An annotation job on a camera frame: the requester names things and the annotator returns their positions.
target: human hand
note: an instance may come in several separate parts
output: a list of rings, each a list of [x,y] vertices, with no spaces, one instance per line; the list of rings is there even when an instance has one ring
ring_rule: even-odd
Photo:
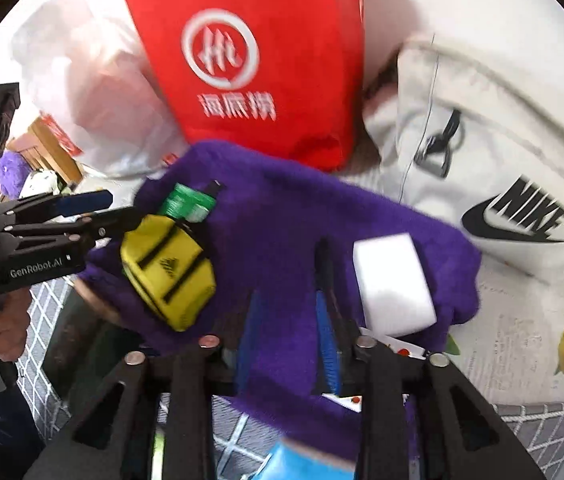
[[[0,296],[0,359],[17,361],[24,353],[26,329],[31,322],[28,307],[31,304],[31,292],[20,288]]]

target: green leaf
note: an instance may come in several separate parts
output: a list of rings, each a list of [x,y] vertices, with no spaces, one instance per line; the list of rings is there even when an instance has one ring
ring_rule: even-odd
[[[460,355],[460,349],[457,346],[456,341],[450,334],[446,336],[446,348],[444,348],[444,353],[449,355]]]

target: green label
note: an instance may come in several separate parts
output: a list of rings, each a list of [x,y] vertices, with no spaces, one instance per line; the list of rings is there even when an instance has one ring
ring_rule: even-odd
[[[187,186],[177,184],[158,214],[173,219],[186,219],[191,223],[203,221],[215,207],[215,199]]]

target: white block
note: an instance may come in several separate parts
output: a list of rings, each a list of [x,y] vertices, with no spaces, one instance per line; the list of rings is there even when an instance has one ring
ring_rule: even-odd
[[[374,333],[400,337],[438,320],[411,235],[357,241],[353,264],[366,326]]]

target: purple cloth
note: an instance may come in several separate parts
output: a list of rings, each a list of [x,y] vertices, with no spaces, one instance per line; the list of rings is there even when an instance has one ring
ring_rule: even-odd
[[[28,175],[33,171],[16,152],[4,152],[0,158],[0,191],[11,200],[19,198]]]
[[[173,332],[144,306],[123,276],[118,242],[92,251],[80,277],[160,352],[173,352],[209,332],[219,313],[232,310],[258,288],[265,314],[256,356],[249,384],[233,403],[291,438],[354,460],[359,416],[310,396],[318,352],[316,243],[322,237],[331,241],[341,309],[363,325],[353,242],[411,234],[438,322],[409,339],[430,350],[444,348],[451,324],[476,314],[479,252],[455,228],[382,196],[220,141],[197,143],[162,179],[146,181],[135,205],[155,213],[175,184],[203,189],[211,180],[225,186],[207,219],[217,292],[188,331]]]

